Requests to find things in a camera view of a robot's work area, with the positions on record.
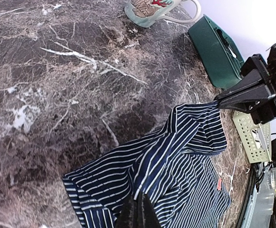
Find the red label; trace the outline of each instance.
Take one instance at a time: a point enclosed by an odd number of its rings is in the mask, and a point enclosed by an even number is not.
[[[222,179],[218,179],[218,185],[217,185],[217,190],[221,191],[222,190]]]
[[[159,5],[159,6],[162,6],[162,7],[166,7],[168,5],[171,5],[171,3],[164,2],[163,0],[153,0],[151,4]]]

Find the green box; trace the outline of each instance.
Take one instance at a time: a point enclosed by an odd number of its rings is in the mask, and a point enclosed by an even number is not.
[[[244,60],[234,41],[204,15],[188,31],[213,86],[229,89],[241,79]]]

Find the marble countertop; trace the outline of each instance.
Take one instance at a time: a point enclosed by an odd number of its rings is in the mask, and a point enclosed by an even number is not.
[[[124,4],[0,0],[0,228],[79,227],[62,174],[151,132],[173,106],[219,93],[187,26],[140,28]],[[226,228],[249,167],[231,116],[222,112],[228,149],[213,158],[232,197]]]

